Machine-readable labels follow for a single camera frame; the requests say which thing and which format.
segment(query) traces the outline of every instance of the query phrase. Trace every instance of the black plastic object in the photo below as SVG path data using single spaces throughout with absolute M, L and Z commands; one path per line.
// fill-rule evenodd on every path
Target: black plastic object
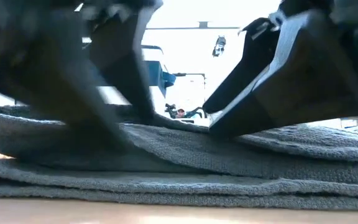
M 161 5 L 162 1 L 155 1 L 125 18 L 119 10 L 129 9 L 117 9 L 117 16 L 100 24 L 92 33 L 89 46 L 90 59 L 107 84 L 115 86 L 144 121 L 153 118 L 154 106 L 141 42 L 147 23 Z
M 54 1 L 0 0 L 0 93 L 64 121 L 77 131 L 80 140 L 89 140 L 93 147 L 108 144 L 119 149 L 126 145 L 126 138 L 118 128 L 114 111 L 109 110 L 96 88 L 103 78 L 92 71 L 87 51 L 82 50 L 84 21 L 81 14 L 74 13 L 75 7 L 56 7 Z M 143 13 L 132 14 L 138 15 L 135 21 L 142 22 Z M 126 25 L 129 34 L 136 34 L 127 37 L 142 38 L 145 25 Z M 111 27 L 110 32 L 126 34 L 120 33 L 125 28 L 116 29 Z M 121 50 L 103 57 L 120 60 L 126 56 Z M 97 62 L 102 68 L 109 66 L 102 60 Z M 136 81 L 126 87 L 137 88 L 141 84 Z M 150 107 L 145 108 L 144 113 L 150 114 Z
M 223 109 L 211 124 L 211 133 L 239 136 L 291 124 L 358 116 L 358 73 L 342 45 L 338 28 L 326 12 L 303 11 L 284 17 L 279 26 L 271 62 L 266 62 L 269 53 L 255 56 L 255 51 L 249 50 L 256 47 L 259 38 L 251 41 L 254 33 L 246 34 L 243 60 L 217 89 L 219 94 L 204 105 L 208 113 Z M 264 32 L 274 35 L 271 29 Z M 262 44 L 263 52 L 268 52 L 267 43 Z M 266 66 L 259 64 L 262 60 Z

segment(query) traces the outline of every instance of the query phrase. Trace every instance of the wooden surface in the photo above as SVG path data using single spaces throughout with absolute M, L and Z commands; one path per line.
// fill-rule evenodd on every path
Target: wooden surface
M 45 224 L 355 224 L 358 212 L 124 205 L 71 200 L 0 199 L 0 223 Z

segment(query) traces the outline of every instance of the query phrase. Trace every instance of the terry cloth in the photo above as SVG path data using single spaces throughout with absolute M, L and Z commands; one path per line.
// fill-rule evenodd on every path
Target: terry cloth
M 0 106 L 0 197 L 358 210 L 358 129 L 299 124 L 233 139 L 156 115 L 122 119 L 124 149 L 82 144 L 27 106 Z

